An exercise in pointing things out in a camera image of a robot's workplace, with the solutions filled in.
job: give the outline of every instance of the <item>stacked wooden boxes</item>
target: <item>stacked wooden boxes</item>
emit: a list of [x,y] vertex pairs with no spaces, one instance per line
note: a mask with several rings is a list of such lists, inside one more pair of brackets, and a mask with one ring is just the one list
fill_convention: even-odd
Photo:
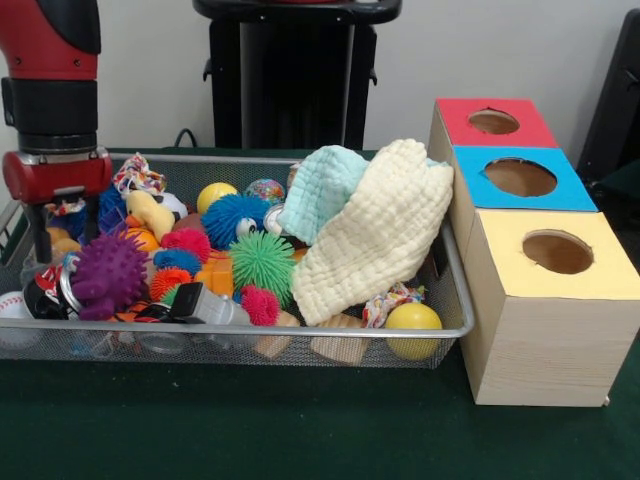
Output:
[[640,328],[640,277],[528,100],[440,99],[429,157],[477,316],[476,403],[600,406]]

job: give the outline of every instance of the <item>red box top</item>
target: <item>red box top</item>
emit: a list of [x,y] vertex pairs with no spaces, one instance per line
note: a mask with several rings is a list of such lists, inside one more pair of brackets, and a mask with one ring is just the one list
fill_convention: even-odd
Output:
[[455,146],[558,148],[531,100],[439,98],[436,104]]

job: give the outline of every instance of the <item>wire mesh tray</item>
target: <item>wire mesh tray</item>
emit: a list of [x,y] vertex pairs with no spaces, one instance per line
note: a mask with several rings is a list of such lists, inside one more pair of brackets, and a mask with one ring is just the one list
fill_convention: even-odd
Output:
[[[129,156],[113,155],[116,168]],[[297,161],[189,155],[146,155],[146,158],[154,170],[167,176],[168,191],[194,205],[198,193],[212,182],[228,182],[239,191],[258,178],[273,178],[285,185],[289,167]],[[7,244],[3,245],[5,264],[0,269],[0,293],[21,289],[19,275],[32,247],[24,220],[12,222],[20,213],[21,209],[12,202],[0,214],[0,231],[15,224]],[[0,338],[5,331],[30,340],[23,342],[20,349],[0,342],[0,359],[435,368],[456,339],[474,326],[466,278],[448,219],[414,281],[426,287],[426,304],[440,316],[442,330],[219,327],[0,318]],[[361,312],[360,306],[345,313],[360,316]],[[290,313],[301,318],[295,305]],[[8,328],[13,330],[6,332],[4,329]],[[388,344],[389,339],[396,338],[424,342],[421,347],[433,353],[418,361],[399,358]]]

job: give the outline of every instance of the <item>green tablecloth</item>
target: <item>green tablecloth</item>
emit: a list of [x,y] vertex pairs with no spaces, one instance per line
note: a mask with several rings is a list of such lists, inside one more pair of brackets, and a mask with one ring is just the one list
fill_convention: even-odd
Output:
[[2,480],[638,479],[640,343],[598,409],[476,406],[457,345],[434,371],[5,361],[0,432]]

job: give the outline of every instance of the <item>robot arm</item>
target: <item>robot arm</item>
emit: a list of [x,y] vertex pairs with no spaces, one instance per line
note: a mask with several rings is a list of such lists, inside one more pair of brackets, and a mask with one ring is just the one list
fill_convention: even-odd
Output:
[[111,160],[98,147],[97,0],[0,0],[4,118],[18,131],[17,152],[5,154],[11,196],[26,205],[36,254],[50,261],[44,205],[85,197],[97,233],[97,196],[111,178]]

